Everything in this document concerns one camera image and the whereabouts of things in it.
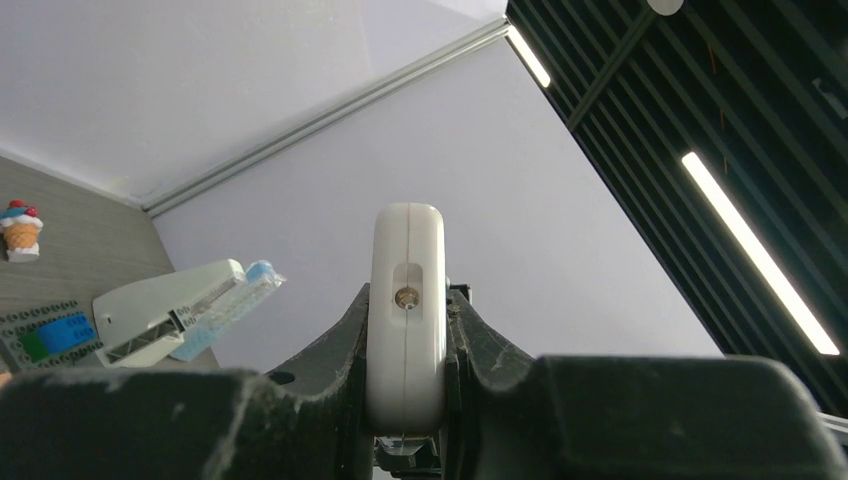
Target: ceiling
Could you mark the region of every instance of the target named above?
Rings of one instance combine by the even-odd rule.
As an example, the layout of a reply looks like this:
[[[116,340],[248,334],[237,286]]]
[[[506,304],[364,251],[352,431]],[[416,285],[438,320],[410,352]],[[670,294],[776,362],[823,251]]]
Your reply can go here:
[[[551,105],[725,353],[848,415],[848,6],[510,0]],[[818,353],[686,174],[718,181],[843,355]]]
[[[0,3],[0,155],[143,203],[500,18],[506,0]]]

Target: screw hole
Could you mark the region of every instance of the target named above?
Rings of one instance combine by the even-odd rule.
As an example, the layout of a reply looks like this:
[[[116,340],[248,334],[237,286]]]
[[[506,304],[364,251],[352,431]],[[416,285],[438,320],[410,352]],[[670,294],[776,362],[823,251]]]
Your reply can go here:
[[[274,372],[270,377],[277,385],[286,385],[294,381],[294,375],[289,372]]]

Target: transparent plastic wrapper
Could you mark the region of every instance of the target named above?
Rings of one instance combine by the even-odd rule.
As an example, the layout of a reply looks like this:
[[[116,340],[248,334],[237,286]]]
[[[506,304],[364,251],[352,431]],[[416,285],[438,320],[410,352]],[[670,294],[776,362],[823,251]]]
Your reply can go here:
[[[285,281],[265,260],[253,263],[244,275],[234,275],[192,305],[191,311],[197,318],[197,324],[186,330],[185,343],[171,352],[171,357],[191,361]]]

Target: white partition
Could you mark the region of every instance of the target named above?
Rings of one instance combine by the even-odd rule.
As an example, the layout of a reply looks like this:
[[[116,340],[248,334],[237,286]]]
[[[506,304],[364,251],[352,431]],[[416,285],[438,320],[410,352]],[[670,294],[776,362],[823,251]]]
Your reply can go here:
[[[344,313],[398,201],[441,210],[448,275],[533,355],[719,354],[505,41],[155,223],[178,269],[265,258],[288,277],[214,347],[264,371]]]

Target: ceiling light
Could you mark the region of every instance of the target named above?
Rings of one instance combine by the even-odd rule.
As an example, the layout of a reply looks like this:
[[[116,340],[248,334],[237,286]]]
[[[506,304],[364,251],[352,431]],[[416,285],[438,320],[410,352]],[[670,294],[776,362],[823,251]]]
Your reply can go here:
[[[542,87],[550,85],[551,76],[545,71],[545,67],[543,67],[539,62],[539,59],[536,58],[533,50],[530,50],[530,46],[524,41],[524,37],[521,36],[518,29],[514,26],[510,26],[506,36],[512,43],[512,47],[515,48],[515,51],[518,52],[518,55],[521,56],[522,60],[524,60],[527,68],[533,72],[533,76],[536,77],[539,84],[542,85]]]
[[[713,178],[704,163],[695,152],[686,154],[683,157],[683,166],[689,172],[689,175],[704,192],[704,195],[713,205],[713,208],[719,214],[724,224],[736,237],[736,241],[742,245],[742,249],[748,254],[748,257],[754,262],[754,265],[760,271],[760,274],[765,278],[769,287],[777,295],[786,310],[789,311],[795,323],[801,328],[807,338],[813,343],[820,353],[825,355],[839,355],[839,349],[827,336],[822,326],[819,324],[813,312],[807,307],[801,299],[798,292],[792,288],[792,285],[787,280],[786,275],[780,270],[774,260],[766,251],[763,244],[757,239],[751,227],[745,223],[736,207],[730,203],[724,191]]]

